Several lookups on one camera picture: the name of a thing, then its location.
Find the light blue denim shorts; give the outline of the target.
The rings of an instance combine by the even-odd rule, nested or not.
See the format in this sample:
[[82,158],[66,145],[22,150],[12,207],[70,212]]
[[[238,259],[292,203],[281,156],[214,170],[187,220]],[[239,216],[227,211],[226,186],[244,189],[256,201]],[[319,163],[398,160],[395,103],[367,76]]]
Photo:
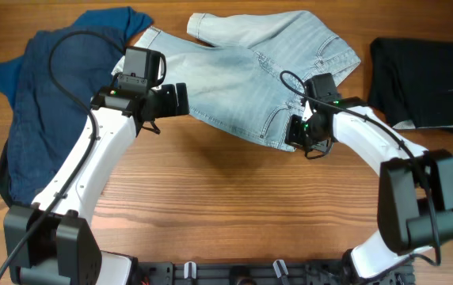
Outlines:
[[[138,48],[166,57],[167,84],[184,83],[191,116],[241,139],[283,151],[287,123],[302,115],[294,89],[330,73],[336,84],[359,65],[360,58],[311,12],[217,17],[194,13],[187,33],[195,42],[154,26],[136,42]],[[297,79],[280,77],[289,70]]]

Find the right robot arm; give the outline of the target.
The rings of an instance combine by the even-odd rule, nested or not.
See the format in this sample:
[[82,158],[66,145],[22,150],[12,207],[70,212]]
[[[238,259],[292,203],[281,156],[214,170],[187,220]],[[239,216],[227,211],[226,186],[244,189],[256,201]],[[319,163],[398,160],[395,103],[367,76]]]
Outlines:
[[342,98],[330,73],[303,81],[284,70],[280,80],[305,108],[289,119],[286,144],[308,156],[323,143],[321,157],[345,144],[379,177],[378,229],[345,252],[339,282],[384,281],[416,259],[440,266],[441,247],[453,240],[453,155],[404,138],[358,97]]

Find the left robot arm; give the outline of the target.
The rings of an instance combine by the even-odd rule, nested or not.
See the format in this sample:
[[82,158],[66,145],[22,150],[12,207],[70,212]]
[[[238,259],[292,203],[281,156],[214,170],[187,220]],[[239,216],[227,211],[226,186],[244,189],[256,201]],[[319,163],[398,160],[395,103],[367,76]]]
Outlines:
[[141,130],[159,118],[189,113],[184,83],[166,84],[166,57],[128,47],[115,82],[99,89],[88,119],[52,181],[28,206],[4,218],[15,284],[145,284],[137,258],[100,249],[91,230],[97,201],[116,163]]

